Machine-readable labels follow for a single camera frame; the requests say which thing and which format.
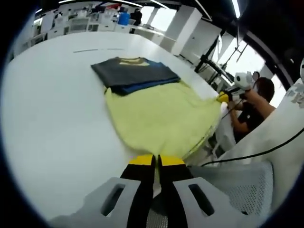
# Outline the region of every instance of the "white table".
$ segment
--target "white table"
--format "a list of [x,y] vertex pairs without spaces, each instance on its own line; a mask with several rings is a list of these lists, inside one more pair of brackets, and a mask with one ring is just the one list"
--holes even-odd
[[75,212],[137,155],[118,138],[103,85],[90,67],[117,56],[161,61],[200,97],[217,95],[185,63],[138,35],[70,34],[17,56],[3,80],[4,146],[16,182],[46,219]]
[[161,33],[161,32],[158,32],[158,31],[155,31],[155,30],[152,30],[152,29],[148,29],[148,28],[145,28],[145,27],[143,27],[143,26],[131,25],[131,28],[132,28],[132,29],[135,29],[135,30],[150,32],[150,33],[152,33],[152,34],[159,35],[159,36],[162,36],[162,37],[165,36],[165,35],[164,35],[163,33]]

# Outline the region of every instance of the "folded shirt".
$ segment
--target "folded shirt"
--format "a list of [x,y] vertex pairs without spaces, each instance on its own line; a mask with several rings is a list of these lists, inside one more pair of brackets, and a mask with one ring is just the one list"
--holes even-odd
[[147,82],[161,82],[178,78],[178,75],[162,63],[145,58],[112,58],[105,62],[91,65],[105,87],[130,86]]
[[118,85],[118,86],[112,86],[112,92],[116,93],[118,95],[128,95],[130,93],[133,93],[135,91],[141,90],[141,89],[146,89],[150,88],[153,86],[159,86],[163,84],[168,84],[168,83],[174,83],[174,82],[179,82],[180,78],[179,77],[174,77],[170,79],[165,79],[165,80],[159,80],[159,81],[154,81],[154,82],[143,82],[143,83],[138,83],[134,85]]

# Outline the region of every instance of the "black t-shirt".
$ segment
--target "black t-shirt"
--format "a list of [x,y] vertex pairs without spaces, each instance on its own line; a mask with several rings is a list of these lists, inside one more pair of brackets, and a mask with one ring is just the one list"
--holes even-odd
[[242,138],[244,138],[246,135],[248,135],[250,132],[252,132],[256,127],[258,127],[263,121],[263,116],[255,109],[253,105],[251,105],[248,102],[243,103],[243,112],[238,117],[239,122],[247,123],[247,127],[249,129],[249,132],[247,133],[241,133],[234,131],[234,138],[236,140],[236,143],[238,143]]

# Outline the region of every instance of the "yellow shirt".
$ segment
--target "yellow shirt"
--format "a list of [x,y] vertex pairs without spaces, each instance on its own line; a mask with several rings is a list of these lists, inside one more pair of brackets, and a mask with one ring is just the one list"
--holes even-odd
[[119,96],[108,88],[106,102],[121,139],[139,153],[189,156],[220,117],[221,104],[202,100],[183,82]]

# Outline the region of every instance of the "black cable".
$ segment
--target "black cable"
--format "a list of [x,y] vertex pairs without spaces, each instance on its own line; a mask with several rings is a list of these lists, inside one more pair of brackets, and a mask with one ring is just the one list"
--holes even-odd
[[243,159],[247,159],[247,158],[254,158],[254,157],[258,157],[258,156],[261,156],[261,155],[264,155],[264,154],[268,154],[268,153],[271,153],[272,151],[275,151],[283,146],[285,146],[286,144],[289,144],[292,140],[294,140],[296,137],[298,137],[300,134],[302,134],[304,131],[304,128],[302,128],[302,130],[300,130],[296,135],[294,135],[293,137],[291,137],[289,140],[287,140],[286,142],[268,150],[268,151],[264,151],[264,152],[261,152],[261,153],[257,153],[257,154],[253,154],[253,155],[249,155],[249,156],[245,156],[245,157],[239,157],[239,158],[231,158],[231,159],[224,159],[224,160],[220,160],[220,161],[211,161],[211,162],[207,162],[205,164],[202,165],[205,166],[205,165],[209,165],[209,164],[215,164],[215,163],[223,163],[223,162],[231,162],[231,161],[238,161],[238,160],[243,160]]

